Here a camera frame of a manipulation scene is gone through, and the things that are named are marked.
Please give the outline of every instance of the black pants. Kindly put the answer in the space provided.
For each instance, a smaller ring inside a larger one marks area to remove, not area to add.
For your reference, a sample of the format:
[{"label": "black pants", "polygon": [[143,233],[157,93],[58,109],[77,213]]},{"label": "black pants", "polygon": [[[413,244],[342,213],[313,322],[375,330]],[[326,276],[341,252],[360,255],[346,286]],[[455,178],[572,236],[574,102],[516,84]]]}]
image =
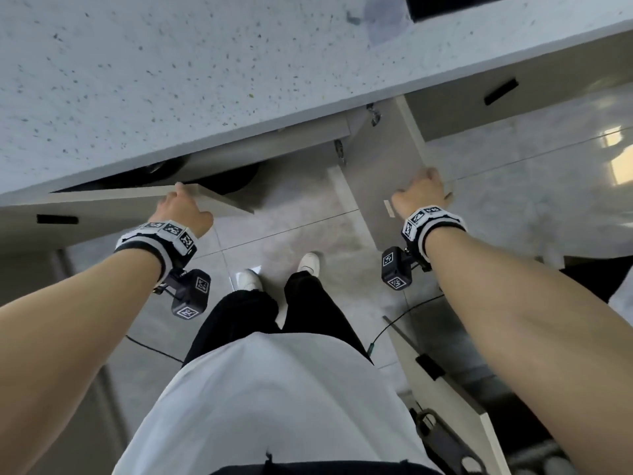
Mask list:
[{"label": "black pants", "polygon": [[371,361],[345,315],[325,292],[318,278],[306,271],[298,271],[288,279],[284,293],[288,313],[281,330],[275,323],[279,307],[269,294],[238,290],[226,295],[200,327],[183,366],[253,332],[329,335],[352,345]]}]

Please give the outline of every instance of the white quartz countertop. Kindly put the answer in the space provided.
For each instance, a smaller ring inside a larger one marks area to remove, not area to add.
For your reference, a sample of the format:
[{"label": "white quartz countertop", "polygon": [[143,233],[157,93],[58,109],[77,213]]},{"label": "white quartz countertop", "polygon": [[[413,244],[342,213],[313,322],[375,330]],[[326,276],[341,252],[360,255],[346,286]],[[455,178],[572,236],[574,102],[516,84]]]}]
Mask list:
[{"label": "white quartz countertop", "polygon": [[633,0],[0,0],[0,203],[630,29]]}]

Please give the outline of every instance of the stovetop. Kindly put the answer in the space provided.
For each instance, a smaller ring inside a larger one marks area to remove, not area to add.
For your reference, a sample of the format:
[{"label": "stovetop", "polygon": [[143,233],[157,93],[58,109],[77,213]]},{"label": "stovetop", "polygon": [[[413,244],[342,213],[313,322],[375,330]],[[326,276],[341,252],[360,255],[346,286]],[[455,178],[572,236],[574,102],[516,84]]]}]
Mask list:
[{"label": "stovetop", "polygon": [[407,0],[409,13],[413,21],[463,10],[497,0]]}]

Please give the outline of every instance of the wristband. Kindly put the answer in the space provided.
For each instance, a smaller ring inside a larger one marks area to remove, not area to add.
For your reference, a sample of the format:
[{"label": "wristband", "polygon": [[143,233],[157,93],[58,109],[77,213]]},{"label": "wristband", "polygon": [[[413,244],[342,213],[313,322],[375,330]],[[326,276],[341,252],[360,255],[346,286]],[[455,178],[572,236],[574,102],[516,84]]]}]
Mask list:
[{"label": "wristband", "polygon": [[196,242],[190,229],[173,220],[148,222],[118,239],[115,252],[130,248],[150,252],[161,264],[161,283],[172,269],[183,269],[189,263],[197,251]]},{"label": "wristband", "polygon": [[425,249],[426,239],[431,231],[439,227],[454,227],[466,231],[466,223],[461,216],[435,205],[418,208],[405,220],[402,236],[407,242],[409,252],[424,271],[431,270],[431,261]]}]

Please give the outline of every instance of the white t-shirt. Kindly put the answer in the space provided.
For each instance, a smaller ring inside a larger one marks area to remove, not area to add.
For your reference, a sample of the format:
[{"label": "white t-shirt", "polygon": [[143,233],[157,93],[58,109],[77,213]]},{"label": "white t-shirt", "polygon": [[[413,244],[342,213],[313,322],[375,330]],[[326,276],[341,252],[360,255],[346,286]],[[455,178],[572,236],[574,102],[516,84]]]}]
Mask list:
[{"label": "white t-shirt", "polygon": [[253,333],[194,360],[165,388],[118,475],[209,475],[228,465],[429,460],[407,408],[347,343]]}]

